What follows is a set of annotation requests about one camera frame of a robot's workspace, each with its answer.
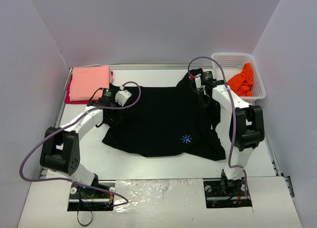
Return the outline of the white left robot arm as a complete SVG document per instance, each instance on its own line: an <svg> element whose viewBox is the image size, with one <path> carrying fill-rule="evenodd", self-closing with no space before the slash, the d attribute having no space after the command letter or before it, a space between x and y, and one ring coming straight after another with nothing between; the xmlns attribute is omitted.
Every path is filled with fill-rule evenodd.
<svg viewBox="0 0 317 228"><path fill-rule="evenodd" d="M102 96L90 100L85 110L62 127L50 127L45 136L57 132L43 143L40 165L66 176L72 182L82 185L82 192L88 197L98 195L100 188L98 176L87 170L80 163L80 140L94 127L115 122L118 110L132 96L130 92L120 87L118 90L103 88Z"/></svg>

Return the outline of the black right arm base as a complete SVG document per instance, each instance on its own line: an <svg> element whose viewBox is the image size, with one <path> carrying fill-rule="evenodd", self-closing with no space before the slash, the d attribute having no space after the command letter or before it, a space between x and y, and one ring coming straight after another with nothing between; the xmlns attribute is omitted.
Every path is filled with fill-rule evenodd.
<svg viewBox="0 0 317 228"><path fill-rule="evenodd" d="M251 199L245 194L244 181L235 182L226 191L220 178L203 179L203 186L208 209L252 207Z"/></svg>

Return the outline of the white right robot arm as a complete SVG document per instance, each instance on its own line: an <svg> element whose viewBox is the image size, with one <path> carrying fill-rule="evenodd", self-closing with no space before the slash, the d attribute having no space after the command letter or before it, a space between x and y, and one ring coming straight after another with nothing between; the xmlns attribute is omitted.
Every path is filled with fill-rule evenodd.
<svg viewBox="0 0 317 228"><path fill-rule="evenodd" d="M263 110L244 101L223 80L216 80L211 71L193 78L204 106L214 100L231 113L228 164L221 172L219 183L221 192L230 195L242 184L247 184L245 167L253 151L264 140Z"/></svg>

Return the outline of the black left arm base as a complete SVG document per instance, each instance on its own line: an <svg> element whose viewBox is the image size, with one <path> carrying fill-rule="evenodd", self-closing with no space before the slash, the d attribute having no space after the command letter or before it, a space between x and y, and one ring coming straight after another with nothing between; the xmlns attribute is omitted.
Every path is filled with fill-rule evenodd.
<svg viewBox="0 0 317 228"><path fill-rule="evenodd" d="M71 184L68 197L68 212L101 212L113 210L114 195L99 190Z"/></svg>

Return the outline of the black t-shirt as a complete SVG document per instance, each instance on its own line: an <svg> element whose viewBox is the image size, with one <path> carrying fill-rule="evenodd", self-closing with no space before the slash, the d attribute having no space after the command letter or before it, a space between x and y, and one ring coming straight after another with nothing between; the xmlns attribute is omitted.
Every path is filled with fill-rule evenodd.
<svg viewBox="0 0 317 228"><path fill-rule="evenodd" d="M183 153L213 161L226 158L216 127L220 105L210 99L201 107L194 84L185 75L174 87L127 87L127 104L114 110L102 142L144 157L170 157Z"/></svg>

